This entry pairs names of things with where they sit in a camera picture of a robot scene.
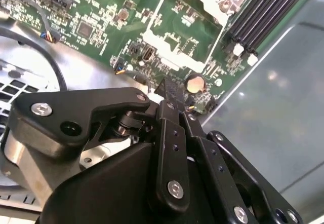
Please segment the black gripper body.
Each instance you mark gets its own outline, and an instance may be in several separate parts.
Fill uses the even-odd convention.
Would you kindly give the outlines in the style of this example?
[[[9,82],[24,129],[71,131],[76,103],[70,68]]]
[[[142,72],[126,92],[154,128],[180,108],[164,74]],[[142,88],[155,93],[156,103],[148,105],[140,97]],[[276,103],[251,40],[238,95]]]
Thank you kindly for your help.
[[[175,213],[161,203],[179,182],[189,206]],[[225,223],[224,209],[211,205],[197,166],[183,147],[133,145],[64,181],[52,193],[40,223]]]

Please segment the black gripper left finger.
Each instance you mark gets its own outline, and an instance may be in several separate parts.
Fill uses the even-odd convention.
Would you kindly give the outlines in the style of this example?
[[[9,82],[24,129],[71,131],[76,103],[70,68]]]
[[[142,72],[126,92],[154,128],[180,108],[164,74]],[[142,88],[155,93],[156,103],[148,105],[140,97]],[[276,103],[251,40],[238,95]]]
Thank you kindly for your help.
[[[163,153],[175,144],[186,151],[180,125],[183,90],[163,79],[155,102],[139,89],[32,93],[14,101],[14,164],[44,206],[64,181],[137,144],[149,143]],[[187,210],[182,185],[172,180],[168,191],[183,203],[163,198],[175,213]]]

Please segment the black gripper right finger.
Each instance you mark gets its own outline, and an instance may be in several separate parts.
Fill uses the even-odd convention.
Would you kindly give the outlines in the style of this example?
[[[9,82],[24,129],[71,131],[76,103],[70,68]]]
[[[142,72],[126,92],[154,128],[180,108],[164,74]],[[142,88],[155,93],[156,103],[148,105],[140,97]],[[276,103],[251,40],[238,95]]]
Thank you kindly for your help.
[[[297,210],[221,132],[205,134],[180,107],[191,199],[177,223],[303,223]]]

